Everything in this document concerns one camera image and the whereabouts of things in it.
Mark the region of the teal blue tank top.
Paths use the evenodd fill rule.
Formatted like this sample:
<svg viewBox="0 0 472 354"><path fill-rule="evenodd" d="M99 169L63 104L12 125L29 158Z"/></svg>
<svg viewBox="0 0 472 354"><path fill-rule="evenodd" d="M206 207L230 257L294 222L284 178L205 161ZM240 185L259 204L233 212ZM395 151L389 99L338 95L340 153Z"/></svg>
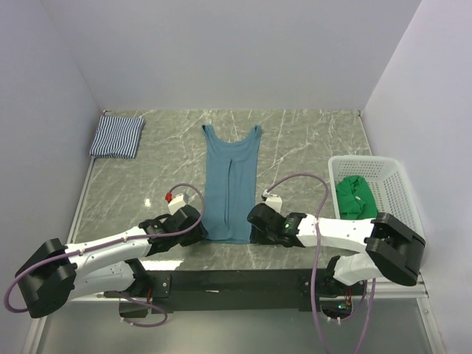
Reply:
<svg viewBox="0 0 472 354"><path fill-rule="evenodd" d="M205 212L207 239L216 243L250 243L247 216L255 206L257 161L262 128L255 125L236 142L221 140L212 125L203 125L206 140Z"/></svg>

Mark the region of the blue white striped tank top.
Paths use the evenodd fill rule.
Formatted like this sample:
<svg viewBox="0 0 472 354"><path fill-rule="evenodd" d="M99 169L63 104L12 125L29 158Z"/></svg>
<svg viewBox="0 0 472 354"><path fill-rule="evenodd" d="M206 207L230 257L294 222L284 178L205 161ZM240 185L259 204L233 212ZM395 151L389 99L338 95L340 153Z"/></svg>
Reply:
<svg viewBox="0 0 472 354"><path fill-rule="evenodd" d="M145 119L102 115L91 144L93 158L135 159Z"/></svg>

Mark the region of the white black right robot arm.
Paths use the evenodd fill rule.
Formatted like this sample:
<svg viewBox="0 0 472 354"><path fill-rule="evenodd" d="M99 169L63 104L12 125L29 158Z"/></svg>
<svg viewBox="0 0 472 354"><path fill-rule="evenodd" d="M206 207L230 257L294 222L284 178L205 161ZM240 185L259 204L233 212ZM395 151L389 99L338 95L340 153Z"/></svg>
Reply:
<svg viewBox="0 0 472 354"><path fill-rule="evenodd" d="M261 203L249 212L247 221L256 244L352 252L334 256L316 270L315 291L320 296L340 296L360 282L381 277L406 287L417 284L426 241L389 213L363 220L316 218L303 212L282 216Z"/></svg>

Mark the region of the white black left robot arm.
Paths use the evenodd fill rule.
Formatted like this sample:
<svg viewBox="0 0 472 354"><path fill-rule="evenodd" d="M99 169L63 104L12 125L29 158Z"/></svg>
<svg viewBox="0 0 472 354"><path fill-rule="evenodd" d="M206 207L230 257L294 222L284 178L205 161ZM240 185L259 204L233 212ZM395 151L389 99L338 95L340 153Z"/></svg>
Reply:
<svg viewBox="0 0 472 354"><path fill-rule="evenodd" d="M103 239L67 245L48 240L15 275L25 312L41 318L69 300L100 292L151 295L155 286L141 260L204 240L201 219L196 208L185 205Z"/></svg>

